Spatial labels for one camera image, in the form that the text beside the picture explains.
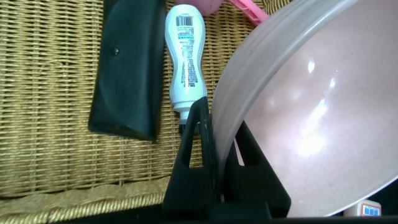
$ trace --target white plastic bottle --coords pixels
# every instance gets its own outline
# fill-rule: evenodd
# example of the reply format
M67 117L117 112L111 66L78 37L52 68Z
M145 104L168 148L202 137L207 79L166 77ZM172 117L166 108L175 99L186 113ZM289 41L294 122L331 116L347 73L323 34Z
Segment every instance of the white plastic bottle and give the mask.
M180 113L180 124L187 122L191 105L207 96L201 74L201 55L205 45L205 22L197 8L181 4L166 17L165 38L173 60L170 100Z

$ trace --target black leather case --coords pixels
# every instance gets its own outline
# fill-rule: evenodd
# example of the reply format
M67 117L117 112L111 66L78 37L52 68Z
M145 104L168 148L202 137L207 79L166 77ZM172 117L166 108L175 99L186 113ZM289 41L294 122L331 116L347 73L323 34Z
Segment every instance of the black leather case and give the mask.
M164 0L105 0L90 131L154 141L162 101Z

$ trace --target pink object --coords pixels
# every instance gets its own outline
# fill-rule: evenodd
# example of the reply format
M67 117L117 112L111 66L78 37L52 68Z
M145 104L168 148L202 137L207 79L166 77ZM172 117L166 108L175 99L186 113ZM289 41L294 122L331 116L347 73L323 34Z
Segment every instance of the pink object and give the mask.
M223 0L175 0L175 2L195 6L203 16L208 16L220 8Z
M258 26L268 18L268 15L251 0L229 0L233 5L240 9ZM223 0L175 0L177 4L190 4L195 6L203 16L208 16L220 8Z
M238 9L242 10L243 13L250 19L254 25L258 26L262 21L268 18L266 14L258 5L251 0L229 0Z
M288 217L331 215L396 180L397 8L294 0L254 29L213 98L220 174L244 119L292 199Z

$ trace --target woven rattan surface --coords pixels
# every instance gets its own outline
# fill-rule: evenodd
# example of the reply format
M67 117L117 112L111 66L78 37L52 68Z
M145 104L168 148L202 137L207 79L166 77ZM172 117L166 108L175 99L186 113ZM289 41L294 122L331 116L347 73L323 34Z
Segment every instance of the woven rattan surface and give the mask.
M268 13L288 3L263 1ZM53 222L162 201L180 144L172 63L165 51L157 142L90 133L102 11L102 0L0 1L1 218ZM228 2L205 25L211 107L225 64L254 27ZM200 164L196 139L191 165Z

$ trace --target barcode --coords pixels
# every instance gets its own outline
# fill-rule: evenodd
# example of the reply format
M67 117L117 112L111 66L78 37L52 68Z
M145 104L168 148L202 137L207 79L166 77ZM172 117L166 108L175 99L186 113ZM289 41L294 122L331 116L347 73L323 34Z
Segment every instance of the barcode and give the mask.
M364 206L363 209L364 209L364 214L365 215L379 216L379 209L378 208Z
M177 26L192 26L192 16L177 16L175 23Z

